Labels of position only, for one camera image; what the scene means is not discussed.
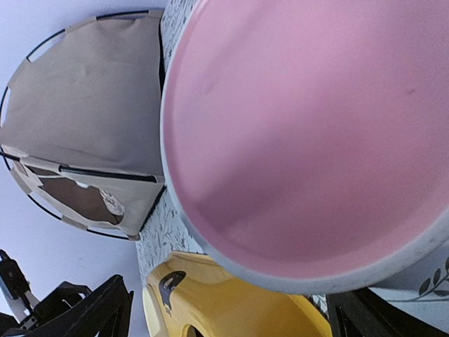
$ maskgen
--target black plastic object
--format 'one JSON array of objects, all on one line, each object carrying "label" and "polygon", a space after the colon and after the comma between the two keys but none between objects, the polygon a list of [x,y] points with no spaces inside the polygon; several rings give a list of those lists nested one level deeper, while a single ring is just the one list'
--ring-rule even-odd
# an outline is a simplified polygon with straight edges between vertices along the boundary
[{"label": "black plastic object", "polygon": [[13,316],[5,315],[0,312],[0,336],[4,336],[7,331],[16,329],[19,324]]},{"label": "black plastic object", "polygon": [[27,302],[25,293],[30,291],[27,279],[15,260],[0,249],[0,287],[11,300]]},{"label": "black plastic object", "polygon": [[448,337],[368,288],[327,295],[333,337]]},{"label": "black plastic object", "polygon": [[[77,293],[85,291],[86,287],[72,286],[64,283],[53,292],[55,298],[45,301],[39,310],[46,312],[47,318],[57,316],[45,324],[31,331],[12,327],[3,337],[127,337],[130,323],[131,304],[133,292],[126,290],[123,277],[115,275],[108,279],[94,292],[88,294],[83,300],[70,307],[69,301],[77,301]],[[63,296],[67,301],[66,310],[58,315],[59,310],[64,310],[60,305],[52,307],[54,300],[57,302]]]},{"label": "black plastic object", "polygon": [[20,323],[20,327],[26,327],[28,331],[35,330],[70,310],[90,293],[92,291],[87,286],[63,282],[30,311],[30,315]]}]

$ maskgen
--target leaf pattern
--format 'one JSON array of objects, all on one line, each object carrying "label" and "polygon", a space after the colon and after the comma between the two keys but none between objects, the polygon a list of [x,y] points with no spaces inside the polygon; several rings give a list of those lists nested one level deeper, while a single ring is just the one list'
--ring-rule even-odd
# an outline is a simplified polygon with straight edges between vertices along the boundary
[{"label": "leaf pattern", "polygon": [[441,277],[441,269],[438,268],[437,270],[435,270],[435,274],[434,274],[434,286],[436,286],[436,284],[440,280],[440,277]]},{"label": "leaf pattern", "polygon": [[420,290],[418,291],[418,294],[421,296],[423,293],[427,291],[427,289],[430,286],[430,279],[426,279],[423,284],[421,284]]},{"label": "leaf pattern", "polygon": [[447,291],[447,290],[435,290],[434,293],[435,293],[435,295],[437,295],[438,297],[446,297],[446,296],[449,296],[449,291]]},{"label": "leaf pattern", "polygon": [[203,253],[201,247],[190,236],[182,224],[167,191],[156,205],[153,215],[140,233],[136,242],[142,284],[151,271],[169,257],[172,251]]},{"label": "leaf pattern", "polygon": [[328,301],[326,300],[326,295],[310,295],[306,297],[326,319],[329,319]]},{"label": "leaf pattern", "polygon": [[166,70],[173,56],[182,28],[192,11],[196,0],[170,0],[161,20],[163,55]]}]

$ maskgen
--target beige fabric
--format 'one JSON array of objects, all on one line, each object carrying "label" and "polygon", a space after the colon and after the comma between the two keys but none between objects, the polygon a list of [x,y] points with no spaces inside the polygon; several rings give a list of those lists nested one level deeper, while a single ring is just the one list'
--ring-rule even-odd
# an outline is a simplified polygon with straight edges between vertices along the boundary
[{"label": "beige fabric", "polygon": [[0,144],[83,169],[162,176],[158,30],[154,13],[89,22],[24,61]]},{"label": "beige fabric", "polygon": [[[74,227],[139,231],[165,181],[159,147],[159,21],[88,20],[10,81],[0,144],[13,177]],[[59,172],[152,175],[157,183]]]}]

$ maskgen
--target gray speckled rim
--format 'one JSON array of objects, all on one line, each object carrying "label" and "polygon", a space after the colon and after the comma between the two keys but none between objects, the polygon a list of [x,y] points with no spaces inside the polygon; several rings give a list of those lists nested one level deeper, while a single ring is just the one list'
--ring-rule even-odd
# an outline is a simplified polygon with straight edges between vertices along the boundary
[{"label": "gray speckled rim", "polygon": [[[173,63],[175,59],[179,57],[179,55],[177,54],[177,50],[184,36],[186,27],[190,23],[193,14],[197,11],[201,11],[207,2],[208,0],[198,0],[196,2],[184,27],[182,28],[180,38],[178,39],[175,48],[173,49],[173,57],[168,67],[166,76],[167,79],[170,77],[170,74],[173,71]],[[180,200],[178,199],[176,191],[173,187],[170,170],[167,165],[163,132],[167,83],[168,81],[166,80],[161,103],[161,153],[162,166],[166,177],[168,192],[171,199],[173,200],[174,206],[180,212],[181,221],[185,224],[198,244],[203,248],[204,252],[210,255],[218,264],[226,268],[237,277],[240,277],[247,282],[250,282],[257,286],[261,286],[262,288],[266,288],[272,291],[281,291],[284,293],[340,293],[344,291],[360,289],[365,286],[371,286],[383,279],[386,279],[393,274],[406,269],[413,263],[416,263],[418,260],[425,257],[427,254],[432,252],[435,248],[449,239],[448,209],[433,225],[429,226],[429,228],[425,232],[399,249],[396,253],[386,256],[382,260],[379,260],[371,265],[367,265],[352,272],[347,272],[340,275],[320,277],[316,279],[293,279],[263,274],[255,270],[250,270],[238,264],[237,262],[230,260],[228,257],[221,254],[212,245],[210,245],[198,232],[192,221],[184,212]]]}]

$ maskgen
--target yellow object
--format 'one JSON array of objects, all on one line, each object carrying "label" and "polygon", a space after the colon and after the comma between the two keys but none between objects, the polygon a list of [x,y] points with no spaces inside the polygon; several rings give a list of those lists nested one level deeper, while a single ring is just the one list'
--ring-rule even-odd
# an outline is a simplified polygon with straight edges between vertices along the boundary
[{"label": "yellow object", "polygon": [[143,298],[151,337],[332,336],[305,297],[253,286],[204,255],[172,253]]}]

